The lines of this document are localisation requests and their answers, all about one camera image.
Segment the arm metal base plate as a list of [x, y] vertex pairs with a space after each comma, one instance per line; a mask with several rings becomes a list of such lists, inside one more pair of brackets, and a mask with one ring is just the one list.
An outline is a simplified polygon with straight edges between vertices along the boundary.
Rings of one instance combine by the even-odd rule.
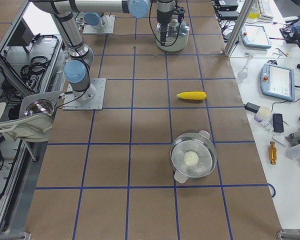
[[92, 78], [89, 88], [83, 92], [73, 91], [72, 86], [68, 84], [67, 91], [72, 93], [65, 95], [62, 109], [64, 111], [101, 111], [103, 109], [106, 81], [105, 78]]
[[115, 27], [115, 15], [103, 15], [98, 25], [86, 24], [83, 28], [84, 35], [106, 35], [113, 34]]

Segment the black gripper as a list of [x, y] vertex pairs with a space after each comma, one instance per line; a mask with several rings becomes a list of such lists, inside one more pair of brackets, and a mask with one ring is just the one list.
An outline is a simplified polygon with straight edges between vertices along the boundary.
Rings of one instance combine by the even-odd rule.
[[165, 21], [160, 24], [160, 45], [164, 46], [167, 38], [167, 30], [168, 30], [169, 21]]

